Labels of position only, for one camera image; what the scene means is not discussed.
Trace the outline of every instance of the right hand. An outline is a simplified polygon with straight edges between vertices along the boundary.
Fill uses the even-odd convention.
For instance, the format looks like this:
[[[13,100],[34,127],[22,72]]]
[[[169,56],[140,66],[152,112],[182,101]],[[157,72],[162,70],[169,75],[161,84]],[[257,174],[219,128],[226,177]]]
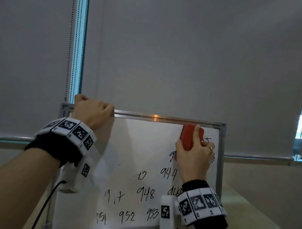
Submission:
[[[113,112],[112,104],[89,99],[85,95],[75,95],[75,108],[71,117],[82,121],[90,129],[96,130],[107,121]]]
[[[183,183],[190,180],[206,180],[210,161],[214,157],[214,152],[208,147],[215,148],[213,142],[200,143],[200,125],[196,125],[193,132],[193,147],[190,151],[183,148],[182,141],[176,142],[177,163]]]

